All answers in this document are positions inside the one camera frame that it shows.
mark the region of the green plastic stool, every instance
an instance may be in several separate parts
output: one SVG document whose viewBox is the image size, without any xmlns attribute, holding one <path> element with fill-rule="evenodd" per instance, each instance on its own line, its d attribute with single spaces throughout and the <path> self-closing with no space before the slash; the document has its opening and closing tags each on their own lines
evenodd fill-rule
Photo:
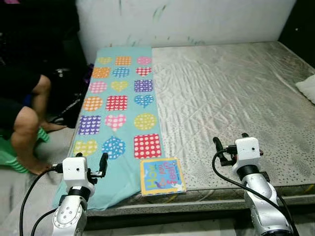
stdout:
<svg viewBox="0 0 315 236">
<path fill-rule="evenodd" d="M 37 134 L 37 140 L 42 140 L 44 142 L 49 141 L 48 134 L 40 128 Z M 16 159 L 16 152 L 13 149 L 11 142 L 9 140 L 0 137 L 0 165 L 11 166 L 14 170 L 20 173 L 26 173 L 28 170 L 24 168 Z"/>
</svg>

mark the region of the book cover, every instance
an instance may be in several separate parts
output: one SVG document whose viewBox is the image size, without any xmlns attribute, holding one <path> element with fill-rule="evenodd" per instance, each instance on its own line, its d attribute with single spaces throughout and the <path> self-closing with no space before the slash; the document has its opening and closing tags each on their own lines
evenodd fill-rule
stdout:
<svg viewBox="0 0 315 236">
<path fill-rule="evenodd" d="M 140 171 L 143 196 L 186 192 L 181 165 L 177 158 L 142 160 Z"/>
</svg>

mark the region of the bed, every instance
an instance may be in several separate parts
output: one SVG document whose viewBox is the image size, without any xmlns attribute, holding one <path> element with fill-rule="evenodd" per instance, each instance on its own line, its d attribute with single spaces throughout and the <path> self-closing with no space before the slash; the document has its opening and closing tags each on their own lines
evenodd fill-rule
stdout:
<svg viewBox="0 0 315 236">
<path fill-rule="evenodd" d="M 230 145 L 243 132 L 258 138 L 264 151 L 262 170 L 288 204 L 315 203 L 315 106 L 295 87 L 315 69 L 281 43 L 264 42 L 154 48 L 153 71 L 165 156 L 180 159 L 187 192 L 147 197 L 139 193 L 107 210 L 90 210 L 88 216 L 246 208 L 244 192 L 211 169 L 216 152 L 212 138 Z M 218 162 L 217 168 L 237 179 L 230 167 Z M 46 182 L 48 193 L 56 190 L 56 178 Z M 30 204 L 35 201 L 43 207 L 34 220 L 49 209 L 47 199 L 40 203 L 33 197 Z M 8 231 L 17 229 L 18 207 L 2 223 Z"/>
</svg>

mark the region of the black shorts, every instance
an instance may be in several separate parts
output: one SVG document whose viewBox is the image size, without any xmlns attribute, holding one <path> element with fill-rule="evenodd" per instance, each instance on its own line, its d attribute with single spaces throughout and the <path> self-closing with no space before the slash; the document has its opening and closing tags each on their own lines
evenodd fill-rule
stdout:
<svg viewBox="0 0 315 236">
<path fill-rule="evenodd" d="M 0 128 L 12 129 L 24 107 L 23 100 L 36 87 L 40 74 L 21 67 L 0 66 Z"/>
</svg>

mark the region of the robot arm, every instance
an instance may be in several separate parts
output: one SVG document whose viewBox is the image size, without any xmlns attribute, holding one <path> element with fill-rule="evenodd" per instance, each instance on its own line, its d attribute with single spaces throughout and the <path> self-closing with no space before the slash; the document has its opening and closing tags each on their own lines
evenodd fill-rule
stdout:
<svg viewBox="0 0 315 236">
<path fill-rule="evenodd" d="M 87 222 L 88 200 L 95 192 L 95 177 L 104 177 L 107 168 L 107 153 L 104 153 L 98 172 L 91 173 L 82 154 L 63 161 L 63 178 L 68 195 L 63 196 L 61 205 L 53 216 L 53 236 L 81 236 Z"/>
<path fill-rule="evenodd" d="M 215 137 L 217 151 L 223 150 L 220 140 Z M 237 174 L 243 185 L 263 195 L 276 205 L 277 192 L 260 172 L 260 156 L 256 138 L 243 134 L 242 139 L 237 139 L 235 145 L 228 146 L 226 152 L 231 155 L 228 161 L 224 155 L 219 155 L 221 165 L 231 165 L 234 174 Z M 292 236 L 293 230 L 285 216 L 265 200 L 255 194 L 245 191 L 244 199 L 251 210 L 252 223 L 260 236 Z"/>
</svg>

